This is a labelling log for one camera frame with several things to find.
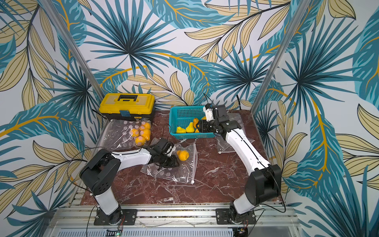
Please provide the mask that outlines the orange pear from bag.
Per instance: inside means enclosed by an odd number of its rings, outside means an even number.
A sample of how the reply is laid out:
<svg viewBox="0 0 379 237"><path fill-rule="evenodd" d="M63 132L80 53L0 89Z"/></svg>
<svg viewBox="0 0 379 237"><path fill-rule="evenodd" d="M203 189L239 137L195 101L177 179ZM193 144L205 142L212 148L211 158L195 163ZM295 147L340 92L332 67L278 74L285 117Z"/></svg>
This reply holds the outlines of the orange pear from bag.
<svg viewBox="0 0 379 237"><path fill-rule="evenodd" d="M196 127L196 125L198 124L199 122L199 119L198 118L194 118L193 119L193 126Z"/></svg>

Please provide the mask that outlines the yellow pear long neck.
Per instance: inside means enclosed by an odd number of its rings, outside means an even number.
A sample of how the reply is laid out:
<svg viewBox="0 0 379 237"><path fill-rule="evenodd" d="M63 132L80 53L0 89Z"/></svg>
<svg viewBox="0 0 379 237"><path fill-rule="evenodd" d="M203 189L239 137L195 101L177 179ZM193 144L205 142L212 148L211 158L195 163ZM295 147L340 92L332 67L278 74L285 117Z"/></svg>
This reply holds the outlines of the yellow pear long neck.
<svg viewBox="0 0 379 237"><path fill-rule="evenodd" d="M190 124L186 127L186 133L195 133L193 122L190 122Z"/></svg>

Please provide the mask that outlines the clear zip-top bag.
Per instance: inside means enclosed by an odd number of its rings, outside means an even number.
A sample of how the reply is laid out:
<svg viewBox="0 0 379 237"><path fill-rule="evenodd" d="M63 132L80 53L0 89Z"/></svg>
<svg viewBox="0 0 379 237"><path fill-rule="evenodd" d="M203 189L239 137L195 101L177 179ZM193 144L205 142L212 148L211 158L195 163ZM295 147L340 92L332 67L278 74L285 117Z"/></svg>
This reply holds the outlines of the clear zip-top bag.
<svg viewBox="0 0 379 237"><path fill-rule="evenodd" d="M240 129L231 130L227 135L225 135L225 139L222 136L216 136L217 140L217 153L240 153L243 147L246 147L246 142L253 143L255 140L253 138L248 138L246 135L246 130L242 121L242 117L238 113L229 113L230 122L236 122L240 125Z"/></svg>

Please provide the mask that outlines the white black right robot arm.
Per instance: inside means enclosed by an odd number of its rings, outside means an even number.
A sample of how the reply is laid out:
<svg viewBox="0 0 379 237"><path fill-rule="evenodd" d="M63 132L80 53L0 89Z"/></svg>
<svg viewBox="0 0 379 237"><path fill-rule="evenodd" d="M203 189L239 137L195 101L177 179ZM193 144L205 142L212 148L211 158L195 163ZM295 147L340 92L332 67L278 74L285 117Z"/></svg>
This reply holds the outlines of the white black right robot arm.
<svg viewBox="0 0 379 237"><path fill-rule="evenodd" d="M229 118L224 105L206 104L202 109L206 119L200 120L196 128L200 132L211 132L221 136L238 154L249 175L244 193L231 202L227 216L228 223L245 222L254 208L281 196L281 168L271 165L258 152L248 140L241 125Z"/></svg>

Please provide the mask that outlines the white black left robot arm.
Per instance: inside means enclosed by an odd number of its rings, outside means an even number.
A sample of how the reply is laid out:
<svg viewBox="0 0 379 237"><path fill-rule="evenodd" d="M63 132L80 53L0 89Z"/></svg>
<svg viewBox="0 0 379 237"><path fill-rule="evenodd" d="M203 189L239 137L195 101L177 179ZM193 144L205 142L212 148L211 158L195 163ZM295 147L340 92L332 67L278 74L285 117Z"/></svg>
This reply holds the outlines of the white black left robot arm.
<svg viewBox="0 0 379 237"><path fill-rule="evenodd" d="M155 145L134 151L111 152L106 148L100 149L80 171L80 179L99 206L98 215L104 216L110 225L120 224L125 215L112 191L117 173L130 167L149 164L156 164L159 168L178 167L178 158L171 154L173 148L172 142L162 138Z"/></svg>

